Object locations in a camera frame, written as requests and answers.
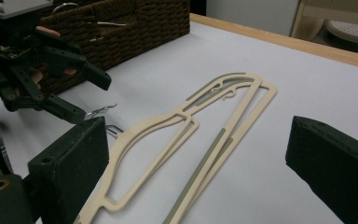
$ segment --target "white object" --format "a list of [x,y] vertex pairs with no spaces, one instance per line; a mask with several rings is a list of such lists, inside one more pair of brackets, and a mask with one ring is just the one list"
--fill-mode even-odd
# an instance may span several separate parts
[[331,34],[358,44],[357,24],[342,21],[328,21],[326,28]]

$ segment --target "cream plastic part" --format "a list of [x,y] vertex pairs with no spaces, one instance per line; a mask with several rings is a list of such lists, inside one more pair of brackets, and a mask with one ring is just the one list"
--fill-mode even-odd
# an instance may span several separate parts
[[[193,132],[197,130],[197,128],[199,127],[199,122],[193,118],[194,114],[205,108],[207,105],[213,103],[214,101],[221,99],[222,97],[227,97],[229,93],[231,93],[231,95],[235,95],[236,89],[238,88],[249,87],[240,105],[234,111],[233,116],[225,126],[227,130],[230,130],[227,133],[230,133],[238,122],[238,118],[241,116],[244,109],[252,100],[260,86],[262,86],[263,88],[268,88],[267,95],[269,95],[270,98],[272,98],[272,96],[276,92],[276,89],[274,89],[272,85],[262,85],[261,78],[256,75],[233,73],[217,77],[211,82],[209,82],[207,85],[205,85],[203,88],[201,88],[199,91],[194,93],[192,96],[187,98],[174,110],[166,114],[141,121],[130,127],[126,132],[120,133],[117,136],[117,141],[109,149],[110,162],[106,167],[103,176],[101,177],[100,187],[89,198],[88,202],[83,206],[75,223],[91,223],[98,210],[102,207],[104,207],[109,212],[118,212],[123,209],[130,201],[130,199],[134,196],[134,194],[138,191],[138,189],[143,185],[143,183],[153,173],[157,171],[157,169],[176,151],[176,149],[179,148],[179,146],[181,146],[185,142],[185,140],[189,136],[191,136]],[[247,121],[247,119],[234,134],[224,135],[224,138],[221,138],[227,139],[228,137],[231,137],[234,141],[227,148],[225,153],[219,157],[219,160],[214,163],[214,169],[208,172],[209,175],[205,176],[205,180],[198,181],[198,185],[200,185],[201,187],[195,189],[195,196],[189,196],[189,205],[186,205],[184,208],[181,208],[180,211],[184,212],[181,212],[182,215],[178,215],[179,219],[175,219],[180,220],[183,214],[189,209],[191,204],[194,203],[195,200],[199,197],[201,191],[206,187],[207,182],[209,182],[213,177],[211,172],[214,172],[214,174],[215,172],[217,172],[218,167],[222,165],[225,158],[227,158],[229,152],[232,151],[233,148],[239,143],[241,137],[246,133],[249,127],[253,124],[254,120],[261,113],[261,110],[263,110],[266,104],[269,102],[270,99],[268,100],[267,98],[265,96],[256,106],[255,110],[259,112],[252,112],[250,114],[249,117],[252,121]],[[141,177],[131,187],[131,189],[127,191],[127,193],[116,202],[114,202],[112,199],[107,198],[106,194],[108,190],[110,190],[117,169],[128,150],[130,150],[130,148],[136,142],[138,142],[147,134],[152,133],[153,131],[156,131],[158,129],[173,125],[180,121],[183,121],[184,124],[177,131],[177,133],[170,140],[170,142],[166,145],[166,147],[161,150],[160,154],[155,158],[152,164],[146,169],[146,171],[141,175]],[[222,147],[223,144],[224,141],[219,141],[216,146]]]

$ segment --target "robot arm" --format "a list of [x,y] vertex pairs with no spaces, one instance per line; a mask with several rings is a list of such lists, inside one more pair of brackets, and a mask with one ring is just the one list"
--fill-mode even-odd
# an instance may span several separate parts
[[78,46],[35,29],[40,17],[34,10],[51,4],[49,0],[7,3],[0,0],[0,96],[9,111],[46,110],[58,118],[78,123],[85,118],[85,111],[55,95],[45,96],[29,80],[28,69],[48,64],[50,76],[62,77],[65,68],[75,68],[86,80],[104,90],[109,88],[111,78],[88,63]]

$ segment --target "beige plastic frame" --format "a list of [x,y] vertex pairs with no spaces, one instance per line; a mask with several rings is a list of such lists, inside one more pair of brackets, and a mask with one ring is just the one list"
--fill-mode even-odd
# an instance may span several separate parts
[[[179,146],[185,142],[185,140],[193,132],[197,130],[199,127],[199,122],[193,118],[194,114],[212,102],[222,97],[226,97],[228,93],[235,95],[236,89],[238,88],[249,87],[241,101],[241,104],[239,105],[239,108],[236,109],[233,115],[234,117],[241,116],[243,110],[252,100],[261,83],[261,78],[252,74],[233,73],[217,77],[201,88],[199,91],[194,93],[192,96],[187,98],[171,112],[156,116],[152,119],[141,121],[130,127],[126,132],[120,133],[117,137],[117,141],[109,150],[110,162],[106,167],[105,172],[103,173],[100,187],[89,198],[88,202],[85,204],[79,216],[77,217],[75,223],[91,223],[101,207],[106,208],[109,212],[117,212],[123,209],[137,192],[137,190],[143,185],[143,183],[157,171],[157,169],[175,152],[177,148],[179,148]],[[267,88],[270,88],[268,92],[271,92],[271,89],[273,89],[272,86],[268,86]],[[180,121],[184,121],[184,124],[177,131],[167,146],[162,149],[158,157],[155,158],[152,164],[141,175],[138,181],[131,187],[131,189],[117,202],[107,198],[106,194],[108,190],[110,190],[111,183],[115,177],[118,166],[120,165],[128,150],[147,134],[152,133],[155,130],[173,125]],[[225,128],[230,127],[231,125],[235,126],[235,122],[230,120]],[[235,139],[235,141],[237,141],[238,137],[235,137],[234,134],[232,137]],[[223,154],[220,157],[221,159],[215,164],[220,164],[220,161],[222,161],[225,156],[226,154]],[[205,187],[206,185],[204,185],[202,188],[199,188],[197,196],[192,197],[193,200],[191,200],[191,203],[195,202],[195,199],[200,195],[200,189]]]
[[255,108],[238,127],[238,129],[233,132],[242,116],[242,113],[245,111],[255,94],[250,91],[246,92],[246,95],[243,97],[241,103],[230,117],[226,126],[217,135],[215,141],[212,143],[199,166],[196,168],[196,171],[188,180],[171,212],[164,220],[164,224],[179,223],[182,220],[187,211],[199,198],[203,190],[211,182],[223,163],[227,160],[228,156],[235,149],[240,140],[246,135],[277,92],[276,87],[267,82],[262,82],[260,87],[267,89],[267,93],[257,103]]

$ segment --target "white table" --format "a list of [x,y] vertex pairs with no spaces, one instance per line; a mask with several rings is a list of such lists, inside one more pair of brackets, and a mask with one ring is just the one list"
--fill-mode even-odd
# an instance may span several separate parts
[[[168,112],[214,77],[260,75],[278,87],[266,111],[242,139],[183,223],[338,224],[341,221],[285,165],[294,115],[323,121],[358,139],[358,67],[261,40],[191,23],[191,33],[112,68],[109,91],[83,83],[61,98],[91,111],[117,103],[105,116],[124,130]],[[218,101],[195,117],[200,127],[118,214],[102,210],[95,223],[161,223],[237,97]],[[42,111],[6,111],[0,123],[17,174],[73,125]],[[127,154],[112,195],[125,192],[175,131],[148,135]]]

